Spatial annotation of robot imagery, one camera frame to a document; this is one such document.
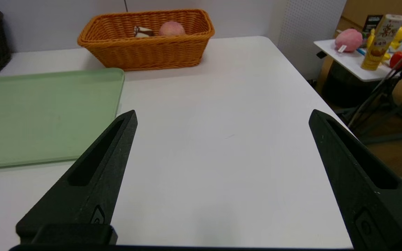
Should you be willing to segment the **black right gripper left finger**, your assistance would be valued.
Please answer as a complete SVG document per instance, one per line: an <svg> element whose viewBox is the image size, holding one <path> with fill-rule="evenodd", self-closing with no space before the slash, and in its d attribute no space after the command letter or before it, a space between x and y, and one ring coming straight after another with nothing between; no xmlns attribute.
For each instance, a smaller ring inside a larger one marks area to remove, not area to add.
<svg viewBox="0 0 402 251"><path fill-rule="evenodd" d="M138 126L118 116L16 224L20 244L114 245L111 220Z"/></svg>

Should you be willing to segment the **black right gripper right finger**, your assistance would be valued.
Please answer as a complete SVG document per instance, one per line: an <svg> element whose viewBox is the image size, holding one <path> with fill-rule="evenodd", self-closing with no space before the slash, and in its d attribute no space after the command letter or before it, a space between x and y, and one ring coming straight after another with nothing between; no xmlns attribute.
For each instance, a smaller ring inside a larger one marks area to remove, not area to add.
<svg viewBox="0 0 402 251"><path fill-rule="evenodd" d="M308 120L355 250L402 250L402 179L327 113Z"/></svg>

